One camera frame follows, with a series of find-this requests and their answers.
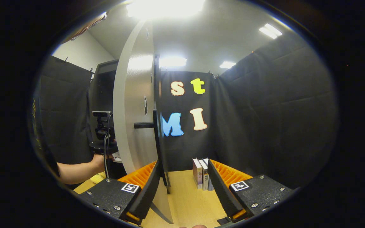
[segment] white ceiling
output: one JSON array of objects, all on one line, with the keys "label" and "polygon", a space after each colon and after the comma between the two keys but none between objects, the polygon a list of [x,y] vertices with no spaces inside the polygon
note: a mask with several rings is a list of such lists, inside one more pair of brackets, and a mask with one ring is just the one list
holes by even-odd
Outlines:
[{"label": "white ceiling", "polygon": [[[127,16],[126,5],[110,10],[107,19],[90,29],[91,35],[119,58],[139,19]],[[186,66],[168,70],[222,74],[223,61],[238,62],[272,39],[259,28],[269,23],[285,35],[287,28],[258,7],[233,0],[206,0],[201,12],[186,19],[154,19],[155,54],[187,58]]]}]

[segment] orange foam insert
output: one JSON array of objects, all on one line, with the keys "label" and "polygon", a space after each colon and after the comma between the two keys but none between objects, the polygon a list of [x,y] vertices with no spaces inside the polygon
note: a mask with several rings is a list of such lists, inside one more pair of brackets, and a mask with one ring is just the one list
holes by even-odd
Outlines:
[{"label": "orange foam insert", "polygon": [[135,172],[132,172],[120,179],[118,181],[129,183],[133,185],[139,185],[141,189],[146,185],[150,174],[153,171],[153,168],[155,167],[157,161],[154,161],[146,166],[141,167],[140,169],[136,170]]},{"label": "orange foam insert", "polygon": [[244,172],[241,172],[239,170],[233,169],[230,166],[227,166],[225,164],[222,164],[220,162],[211,159],[209,160],[215,166],[217,172],[219,173],[219,176],[222,178],[227,188],[229,188],[229,186],[233,183],[253,178],[252,176],[245,174]]}]

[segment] wooden table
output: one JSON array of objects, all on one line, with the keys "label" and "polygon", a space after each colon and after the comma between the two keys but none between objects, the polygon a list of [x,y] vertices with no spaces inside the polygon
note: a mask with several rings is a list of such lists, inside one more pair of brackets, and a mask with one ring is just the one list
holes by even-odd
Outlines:
[{"label": "wooden table", "polygon": [[[207,228],[219,226],[217,219],[226,217],[226,213],[215,191],[203,191],[196,188],[192,170],[169,172],[170,194],[168,201],[174,224],[168,224],[152,209],[149,209],[141,226],[144,228],[191,228],[202,224]],[[78,194],[85,192],[95,184],[87,180],[76,189]]]}]

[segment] black curtain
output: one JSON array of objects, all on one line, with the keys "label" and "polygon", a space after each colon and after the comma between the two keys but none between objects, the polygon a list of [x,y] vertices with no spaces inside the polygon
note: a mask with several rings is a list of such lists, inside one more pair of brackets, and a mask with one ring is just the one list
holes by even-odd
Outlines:
[{"label": "black curtain", "polygon": [[[204,82],[204,94],[194,92],[191,81],[200,78]],[[208,73],[186,71],[161,71],[161,88],[157,100],[157,110],[166,121],[172,113],[181,113],[180,124],[184,132],[182,136],[163,137],[162,153],[166,156],[168,171],[192,169],[192,158],[218,159],[214,147],[214,126],[211,123],[212,79]],[[180,81],[184,84],[184,95],[171,94],[171,82]],[[194,118],[190,110],[203,108],[202,116],[208,127],[204,130],[194,130]]]},{"label": "black curtain", "polygon": [[90,162],[86,134],[91,72],[50,56],[40,74],[42,128],[56,162]]},{"label": "black curtain", "polygon": [[255,50],[214,87],[220,162],[291,188],[327,162],[338,129],[336,94],[330,72],[298,35]]}]

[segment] ceiling light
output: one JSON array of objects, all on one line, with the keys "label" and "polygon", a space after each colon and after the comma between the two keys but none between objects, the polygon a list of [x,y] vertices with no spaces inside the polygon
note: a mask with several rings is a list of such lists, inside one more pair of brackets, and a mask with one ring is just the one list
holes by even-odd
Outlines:
[{"label": "ceiling light", "polygon": [[187,58],[181,57],[166,57],[160,58],[160,67],[180,67],[185,66],[187,63]]},{"label": "ceiling light", "polygon": [[236,63],[234,62],[228,62],[228,61],[225,61],[223,62],[219,68],[226,68],[226,69],[230,69],[232,66],[236,65]]},{"label": "ceiling light", "polygon": [[281,36],[282,35],[282,33],[279,30],[277,30],[276,28],[274,28],[273,26],[271,26],[268,23],[265,24],[264,27],[261,27],[259,29],[259,31],[262,32],[262,33],[264,33],[264,34],[266,34],[267,36],[269,36],[269,37],[271,37],[273,39],[277,38],[277,36]]},{"label": "ceiling light", "polygon": [[129,17],[188,17],[202,10],[205,0],[135,0],[126,6]]}]

